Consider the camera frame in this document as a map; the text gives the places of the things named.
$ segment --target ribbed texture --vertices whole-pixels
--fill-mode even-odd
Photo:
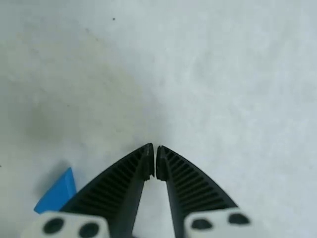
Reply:
[[[141,147],[105,170],[62,210],[102,216],[111,224],[120,211],[144,150]]]
[[[165,158],[170,172],[168,182],[173,182],[183,218],[196,211],[225,209],[232,207],[227,203],[228,197],[223,197],[211,186],[211,179],[189,161],[164,147]]]

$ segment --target blue plastic piece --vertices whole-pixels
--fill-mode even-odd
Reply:
[[[76,194],[73,171],[68,168],[36,204],[34,211],[59,211]]]

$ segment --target white surface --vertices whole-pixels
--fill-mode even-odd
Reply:
[[[250,220],[249,224],[230,224],[228,222],[231,214],[243,214]],[[208,221],[212,227],[210,229],[192,228],[195,220],[204,219]],[[239,208],[229,208],[224,210],[195,212],[188,215],[184,222],[184,231],[186,238],[274,238],[266,229],[262,227],[262,223],[256,221]]]
[[[67,165],[81,188],[151,141],[276,237],[317,237],[316,7],[0,0],[1,236],[36,218]],[[135,235],[173,237],[158,181],[146,184]]]
[[[47,222],[60,218],[64,221],[58,232],[46,234],[44,227]],[[21,238],[81,238],[81,228],[89,223],[97,224],[99,230],[94,238],[110,238],[108,223],[102,217],[70,214],[63,212],[45,212],[27,226]]]

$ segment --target white table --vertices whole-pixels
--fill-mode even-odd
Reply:
[[[147,143],[279,238],[317,237],[317,2],[0,0],[0,234],[67,166],[82,188]],[[139,238],[173,237],[146,183]]]

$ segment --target screw hole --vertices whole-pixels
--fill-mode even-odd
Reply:
[[[248,217],[241,213],[234,213],[230,214],[228,222],[230,224],[237,224],[237,225],[246,225],[250,223],[250,220]]]
[[[212,224],[206,219],[196,219],[192,222],[192,228],[196,230],[211,229]]]
[[[64,225],[64,220],[62,218],[53,218],[46,222],[43,227],[43,231],[45,234],[55,234],[59,232]]]
[[[98,231],[99,231],[98,224],[94,222],[87,223],[80,228],[79,236],[81,238],[92,238],[98,234]]]

